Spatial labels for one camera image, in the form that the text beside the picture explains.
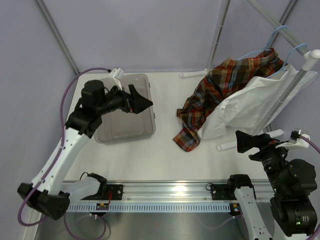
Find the red plaid shirt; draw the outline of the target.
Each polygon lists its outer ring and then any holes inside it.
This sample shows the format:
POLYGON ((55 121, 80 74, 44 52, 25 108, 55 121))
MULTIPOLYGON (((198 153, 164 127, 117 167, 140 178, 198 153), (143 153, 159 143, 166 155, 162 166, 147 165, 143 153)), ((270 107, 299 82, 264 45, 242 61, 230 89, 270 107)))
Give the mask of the red plaid shirt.
POLYGON ((195 149, 201 142, 199 129, 224 99, 242 90, 251 78, 269 77, 283 64, 274 48, 264 50, 255 57, 239 60, 229 57, 224 60, 206 74, 183 107, 176 110, 182 129, 173 141, 185 152, 195 149))

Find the light blue wire hanger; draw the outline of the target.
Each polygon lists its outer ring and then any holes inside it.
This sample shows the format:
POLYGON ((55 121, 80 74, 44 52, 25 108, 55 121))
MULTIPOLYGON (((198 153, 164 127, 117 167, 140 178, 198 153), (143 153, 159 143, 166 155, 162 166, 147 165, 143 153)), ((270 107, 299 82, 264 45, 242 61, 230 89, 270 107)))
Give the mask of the light blue wire hanger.
POLYGON ((275 28, 274 31, 272 32, 272 34, 270 35, 267 43, 262 47, 262 49, 259 49, 259 50, 256 50, 256 51, 251 51, 251 52, 243 55, 242 57, 238 58, 237 60, 239 61, 239 60, 245 59, 248 56, 250 56, 251 54, 260 53, 260 52, 263 52, 263 51, 268 51, 268 49, 269 49, 268 46, 272 42, 272 39, 274 38, 274 36, 279 32, 279 30, 287 29, 287 28, 288 28, 287 25, 281 25, 281 26, 275 28))

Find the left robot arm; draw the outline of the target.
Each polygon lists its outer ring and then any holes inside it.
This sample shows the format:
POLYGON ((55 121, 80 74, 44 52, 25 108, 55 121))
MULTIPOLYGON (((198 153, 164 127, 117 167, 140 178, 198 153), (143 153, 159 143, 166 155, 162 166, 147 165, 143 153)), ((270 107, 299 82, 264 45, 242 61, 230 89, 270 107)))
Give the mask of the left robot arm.
POLYGON ((103 115, 116 110, 140 114, 153 105, 134 85, 130 84, 128 89, 126 92, 115 85, 107 91, 101 80, 84 84, 74 111, 62 125, 60 143, 55 151, 31 183, 21 183, 18 187, 23 205, 58 220, 71 202, 87 197, 100 200, 109 194, 107 179, 95 173, 75 182, 69 190, 62 190, 62 185, 75 158, 102 124, 103 115))

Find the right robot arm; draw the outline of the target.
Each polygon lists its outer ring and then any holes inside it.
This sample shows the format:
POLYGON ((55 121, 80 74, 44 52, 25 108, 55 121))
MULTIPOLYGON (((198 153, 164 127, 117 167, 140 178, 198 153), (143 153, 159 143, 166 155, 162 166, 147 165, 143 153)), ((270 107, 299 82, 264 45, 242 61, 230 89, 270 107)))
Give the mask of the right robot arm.
POLYGON ((239 202, 242 217, 251 240, 283 240, 292 235, 305 234, 313 240, 320 233, 316 210, 309 195, 317 189, 315 167, 303 159, 286 161, 290 148, 308 148, 315 145, 307 134, 292 131, 289 141, 279 141, 269 134, 250 135, 235 132, 237 152, 252 148, 259 151, 249 155, 252 161, 262 163, 274 196, 270 209, 274 218, 274 234, 270 234, 256 203, 255 189, 246 174, 234 174, 227 180, 226 192, 239 202))

